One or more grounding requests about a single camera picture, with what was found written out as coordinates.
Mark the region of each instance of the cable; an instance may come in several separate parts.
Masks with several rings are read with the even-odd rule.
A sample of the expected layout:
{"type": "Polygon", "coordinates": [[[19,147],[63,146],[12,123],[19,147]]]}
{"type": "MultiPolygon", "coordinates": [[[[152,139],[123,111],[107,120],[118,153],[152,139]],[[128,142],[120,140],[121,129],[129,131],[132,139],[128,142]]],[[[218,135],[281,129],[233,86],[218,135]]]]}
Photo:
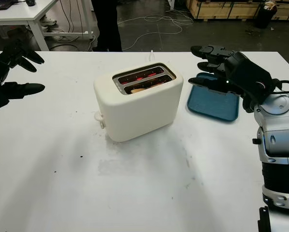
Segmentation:
{"type": "MultiPolygon", "coordinates": [[[[283,80],[283,81],[280,81],[280,83],[289,84],[289,81],[283,80]]],[[[289,93],[289,91],[272,92],[271,94],[283,94],[283,93],[289,93]]]]}
{"type": "Polygon", "coordinates": [[[194,23],[192,18],[184,15],[183,13],[181,13],[181,11],[173,10],[173,11],[166,11],[166,12],[170,12],[170,13],[179,12],[179,14],[175,14],[175,15],[181,15],[181,16],[184,16],[187,19],[173,19],[170,16],[148,15],[148,16],[145,16],[145,17],[127,19],[127,20],[124,20],[124,21],[118,23],[118,25],[119,25],[119,24],[122,24],[124,22],[132,21],[132,20],[136,20],[136,19],[141,19],[141,18],[143,18],[147,22],[159,22],[161,20],[170,20],[175,26],[177,26],[179,28],[178,32],[173,32],[173,33],[171,33],[171,32],[169,32],[169,33],[168,32],[149,32],[149,33],[140,35],[138,38],[136,38],[135,42],[130,47],[123,49],[123,51],[126,51],[126,50],[132,48],[133,46],[135,46],[136,43],[138,42],[138,40],[141,39],[142,37],[146,36],[146,35],[150,35],[150,34],[176,35],[176,34],[179,34],[179,33],[181,33],[183,31],[183,29],[182,29],[182,27],[180,25],[191,25],[191,24],[194,23]]]}
{"type": "Polygon", "coordinates": [[[69,22],[69,19],[68,19],[68,17],[67,17],[67,15],[66,15],[66,12],[65,12],[65,10],[63,9],[63,6],[62,6],[62,2],[61,2],[61,0],[59,0],[59,2],[61,3],[61,8],[62,8],[62,11],[63,11],[63,14],[65,15],[65,17],[66,17],[66,19],[67,19],[67,21],[68,21],[68,24],[69,24],[69,29],[68,29],[68,32],[70,32],[70,22],[69,22]]]}
{"type": "Polygon", "coordinates": [[[18,5],[21,2],[26,2],[26,0],[25,1],[14,1],[13,5],[18,5]]]}
{"type": "Polygon", "coordinates": [[[94,42],[95,40],[96,40],[96,36],[93,35],[93,39],[92,39],[91,42],[90,42],[90,46],[86,49],[87,52],[91,52],[91,44],[92,44],[92,42],[94,42]]]}
{"type": "Polygon", "coordinates": [[[82,18],[81,18],[81,12],[80,12],[80,8],[79,8],[79,6],[78,6],[78,0],[76,0],[76,4],[77,4],[77,9],[78,9],[78,14],[80,15],[81,30],[82,30],[82,39],[84,39],[84,36],[83,36],[83,25],[82,25],[82,18]]]}
{"type": "MultiPolygon", "coordinates": [[[[62,29],[59,29],[59,28],[56,28],[56,29],[50,29],[49,32],[56,32],[56,31],[60,31],[60,32],[65,32],[64,30],[62,29]]],[[[60,39],[57,40],[57,42],[59,43],[70,43],[70,42],[73,42],[75,40],[77,40],[79,38],[79,36],[75,37],[74,39],[71,39],[71,40],[62,40],[63,38],[66,38],[67,36],[59,36],[60,39]]]]}
{"type": "Polygon", "coordinates": [[[69,17],[70,17],[70,20],[71,20],[71,23],[72,23],[72,32],[73,32],[74,29],[75,29],[75,26],[74,26],[72,18],[71,18],[71,0],[69,0],[69,17]]]}
{"type": "Polygon", "coordinates": [[[56,47],[61,47],[61,46],[71,46],[71,47],[75,47],[77,49],[77,51],[79,52],[79,48],[73,44],[59,44],[59,45],[56,45],[54,47],[51,47],[49,50],[52,50],[53,48],[56,48],[56,47]]]}

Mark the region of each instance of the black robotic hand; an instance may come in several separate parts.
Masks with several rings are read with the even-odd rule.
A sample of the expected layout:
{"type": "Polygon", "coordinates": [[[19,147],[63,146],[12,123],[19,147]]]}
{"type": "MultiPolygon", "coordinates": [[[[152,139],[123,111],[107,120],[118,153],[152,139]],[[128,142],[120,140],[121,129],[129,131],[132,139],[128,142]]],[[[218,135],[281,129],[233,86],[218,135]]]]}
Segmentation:
{"type": "Polygon", "coordinates": [[[37,71],[25,58],[38,64],[44,63],[44,60],[37,53],[26,47],[20,40],[15,40],[0,53],[0,108],[9,103],[9,99],[21,99],[26,95],[35,94],[44,90],[45,86],[41,84],[26,83],[20,85],[17,82],[3,83],[10,68],[16,65],[33,73],[37,71]]]}
{"type": "Polygon", "coordinates": [[[248,113],[253,112],[255,104],[262,104],[275,87],[282,88],[279,80],[273,80],[266,70],[241,52],[227,51],[214,45],[192,46],[191,51],[195,56],[208,60],[198,63],[198,68],[214,73],[216,80],[195,77],[189,82],[221,93],[240,95],[248,113]]]}

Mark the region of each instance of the white cable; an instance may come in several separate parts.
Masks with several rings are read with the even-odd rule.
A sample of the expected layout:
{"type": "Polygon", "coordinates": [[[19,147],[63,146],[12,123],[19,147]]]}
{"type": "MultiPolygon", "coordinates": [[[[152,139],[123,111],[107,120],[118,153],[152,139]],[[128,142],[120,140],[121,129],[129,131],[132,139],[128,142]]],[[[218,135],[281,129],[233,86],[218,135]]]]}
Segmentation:
{"type": "Polygon", "coordinates": [[[97,120],[100,123],[101,129],[105,128],[105,121],[103,115],[98,111],[94,114],[95,120],[97,120]]]}
{"type": "Polygon", "coordinates": [[[86,49],[87,52],[90,52],[90,51],[91,51],[91,50],[90,50],[91,44],[92,44],[92,42],[94,42],[95,40],[96,40],[96,36],[93,35],[93,39],[92,39],[91,42],[90,42],[90,46],[86,49]]]}
{"type": "Polygon", "coordinates": [[[172,13],[172,14],[174,14],[173,12],[178,12],[179,14],[174,14],[174,15],[181,15],[181,16],[184,16],[187,19],[174,19],[174,18],[171,18],[170,16],[162,16],[162,15],[148,15],[148,16],[145,16],[145,17],[127,19],[127,20],[124,20],[124,21],[118,23],[118,25],[119,25],[119,24],[122,24],[122,23],[125,23],[125,22],[128,22],[128,21],[141,19],[141,18],[143,18],[147,22],[159,22],[161,20],[170,20],[175,26],[177,26],[180,29],[178,32],[149,32],[149,33],[140,35],[130,47],[123,49],[123,51],[126,51],[126,50],[132,48],[133,46],[135,46],[136,43],[138,42],[138,40],[141,39],[142,37],[146,36],[146,35],[151,35],[151,34],[176,35],[176,34],[179,34],[179,33],[181,33],[183,31],[183,29],[182,29],[182,27],[180,25],[191,25],[191,24],[194,23],[192,18],[190,18],[190,17],[188,17],[188,16],[186,16],[186,15],[184,15],[182,13],[184,11],[172,10],[172,11],[166,11],[166,12],[169,12],[169,13],[172,13]]]}

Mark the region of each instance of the shoe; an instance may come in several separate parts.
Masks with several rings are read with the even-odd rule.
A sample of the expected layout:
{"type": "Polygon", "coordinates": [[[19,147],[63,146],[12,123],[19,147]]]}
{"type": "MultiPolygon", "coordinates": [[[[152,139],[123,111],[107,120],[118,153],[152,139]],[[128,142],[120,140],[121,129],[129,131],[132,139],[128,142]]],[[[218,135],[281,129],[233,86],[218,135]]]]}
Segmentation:
{"type": "Polygon", "coordinates": [[[57,20],[50,19],[48,17],[43,17],[40,19],[40,24],[42,27],[50,27],[57,23],[57,20]]]}
{"type": "Polygon", "coordinates": [[[93,52],[107,52],[107,49],[100,48],[100,47],[93,47],[92,51],[93,52]]]}

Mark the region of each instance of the table surface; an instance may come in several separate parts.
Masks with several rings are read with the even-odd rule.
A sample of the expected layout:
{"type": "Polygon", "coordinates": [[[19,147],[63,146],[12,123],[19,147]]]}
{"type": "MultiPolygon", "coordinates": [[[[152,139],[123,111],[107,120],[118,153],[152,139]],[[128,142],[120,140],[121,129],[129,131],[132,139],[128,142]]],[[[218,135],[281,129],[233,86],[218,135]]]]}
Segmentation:
{"type": "Polygon", "coordinates": [[[12,5],[7,10],[0,11],[0,21],[35,20],[46,13],[58,0],[36,0],[34,6],[28,6],[25,2],[12,5]]]}
{"type": "MultiPolygon", "coordinates": [[[[46,62],[37,73],[15,67],[7,81],[45,90],[0,109],[0,232],[258,231],[258,125],[242,107],[232,123],[188,111],[199,58],[155,53],[185,79],[176,119],[116,143],[93,118],[93,81],[149,53],[39,54],[46,62]]],[[[272,78],[289,79],[277,52],[245,54],[272,78]]]]}

